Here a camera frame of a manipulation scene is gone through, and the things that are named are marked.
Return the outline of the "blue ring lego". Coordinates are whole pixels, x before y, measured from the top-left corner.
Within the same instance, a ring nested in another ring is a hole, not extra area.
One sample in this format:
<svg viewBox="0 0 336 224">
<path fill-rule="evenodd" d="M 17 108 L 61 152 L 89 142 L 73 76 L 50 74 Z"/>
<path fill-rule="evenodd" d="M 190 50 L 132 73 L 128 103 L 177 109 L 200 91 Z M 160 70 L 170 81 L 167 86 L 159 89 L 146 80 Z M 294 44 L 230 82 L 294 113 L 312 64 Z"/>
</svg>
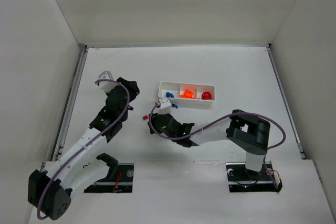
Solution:
<svg viewBox="0 0 336 224">
<path fill-rule="evenodd" d="M 167 98 L 174 98 L 174 95 L 172 93 L 170 93 L 170 92 L 167 92 L 166 93 L 166 97 Z"/>
</svg>

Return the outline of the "orange round lego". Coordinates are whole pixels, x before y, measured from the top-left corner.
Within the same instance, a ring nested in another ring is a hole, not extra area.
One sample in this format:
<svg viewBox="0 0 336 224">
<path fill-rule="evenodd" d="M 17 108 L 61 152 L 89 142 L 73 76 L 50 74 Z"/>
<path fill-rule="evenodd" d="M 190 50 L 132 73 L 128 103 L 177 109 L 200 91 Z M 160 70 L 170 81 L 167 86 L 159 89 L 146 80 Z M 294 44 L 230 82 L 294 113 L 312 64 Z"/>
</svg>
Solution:
<svg viewBox="0 0 336 224">
<path fill-rule="evenodd" d="M 180 98 L 183 99 L 196 99 L 197 94 L 195 90 L 185 89 L 180 91 Z"/>
</svg>

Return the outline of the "red dome lego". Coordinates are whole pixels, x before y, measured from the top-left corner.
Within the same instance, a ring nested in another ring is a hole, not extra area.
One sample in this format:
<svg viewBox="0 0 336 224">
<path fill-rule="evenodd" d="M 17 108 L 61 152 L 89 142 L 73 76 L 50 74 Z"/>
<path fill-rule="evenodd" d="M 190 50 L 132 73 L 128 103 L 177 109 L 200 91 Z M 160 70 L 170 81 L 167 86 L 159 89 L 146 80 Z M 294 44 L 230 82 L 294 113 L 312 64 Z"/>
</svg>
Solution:
<svg viewBox="0 0 336 224">
<path fill-rule="evenodd" d="M 201 99 L 202 100 L 212 100 L 212 94 L 208 91 L 205 91 L 202 93 Z"/>
</svg>

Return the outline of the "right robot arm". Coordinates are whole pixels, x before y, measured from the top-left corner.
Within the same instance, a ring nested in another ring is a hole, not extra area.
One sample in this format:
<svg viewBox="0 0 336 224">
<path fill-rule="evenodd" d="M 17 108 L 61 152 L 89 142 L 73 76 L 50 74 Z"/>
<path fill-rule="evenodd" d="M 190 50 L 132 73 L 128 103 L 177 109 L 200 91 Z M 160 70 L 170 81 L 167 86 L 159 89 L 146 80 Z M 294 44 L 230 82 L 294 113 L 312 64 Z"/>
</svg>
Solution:
<svg viewBox="0 0 336 224">
<path fill-rule="evenodd" d="M 245 168 L 261 171 L 268 150 L 270 123 L 253 113 L 234 110 L 209 124 L 180 123 L 170 113 L 151 113 L 148 126 L 156 134 L 182 147 L 231 141 L 246 152 Z"/>
</svg>

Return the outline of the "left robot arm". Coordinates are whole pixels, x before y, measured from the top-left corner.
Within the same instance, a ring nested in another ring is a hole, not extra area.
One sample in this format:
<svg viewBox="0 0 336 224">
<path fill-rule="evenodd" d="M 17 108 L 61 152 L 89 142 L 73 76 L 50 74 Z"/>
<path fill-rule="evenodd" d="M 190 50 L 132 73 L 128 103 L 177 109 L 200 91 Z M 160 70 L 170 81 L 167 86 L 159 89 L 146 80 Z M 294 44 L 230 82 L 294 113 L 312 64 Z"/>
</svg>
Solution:
<svg viewBox="0 0 336 224">
<path fill-rule="evenodd" d="M 38 220 L 59 219 L 77 193 L 118 168 L 118 161 L 102 150 L 122 129 L 140 89 L 136 81 L 124 78 L 100 77 L 96 84 L 107 95 L 105 106 L 60 159 L 29 176 L 28 202 L 36 208 Z"/>
</svg>

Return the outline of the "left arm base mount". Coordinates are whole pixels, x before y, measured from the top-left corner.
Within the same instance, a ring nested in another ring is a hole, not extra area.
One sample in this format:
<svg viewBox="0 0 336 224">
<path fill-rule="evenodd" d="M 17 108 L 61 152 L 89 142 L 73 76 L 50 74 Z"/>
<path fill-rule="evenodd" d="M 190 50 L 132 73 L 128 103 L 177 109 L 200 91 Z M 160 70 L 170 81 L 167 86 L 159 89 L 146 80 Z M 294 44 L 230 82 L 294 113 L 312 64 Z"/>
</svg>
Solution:
<svg viewBox="0 0 336 224">
<path fill-rule="evenodd" d="M 119 163 L 114 157 L 102 153 L 96 157 L 109 168 L 107 174 L 87 187 L 84 193 L 132 193 L 134 163 Z"/>
</svg>

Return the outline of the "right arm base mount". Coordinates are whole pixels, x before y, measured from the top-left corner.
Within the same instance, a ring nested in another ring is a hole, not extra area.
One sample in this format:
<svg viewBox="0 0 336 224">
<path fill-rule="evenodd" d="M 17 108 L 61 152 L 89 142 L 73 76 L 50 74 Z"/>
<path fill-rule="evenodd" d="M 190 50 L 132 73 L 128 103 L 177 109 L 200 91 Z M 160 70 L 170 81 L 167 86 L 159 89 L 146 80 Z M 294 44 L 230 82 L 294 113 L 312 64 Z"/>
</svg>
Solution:
<svg viewBox="0 0 336 224">
<path fill-rule="evenodd" d="M 260 172 L 248 170 L 244 163 L 227 163 L 226 172 L 230 193 L 279 193 L 283 188 L 280 174 L 266 162 Z"/>
</svg>

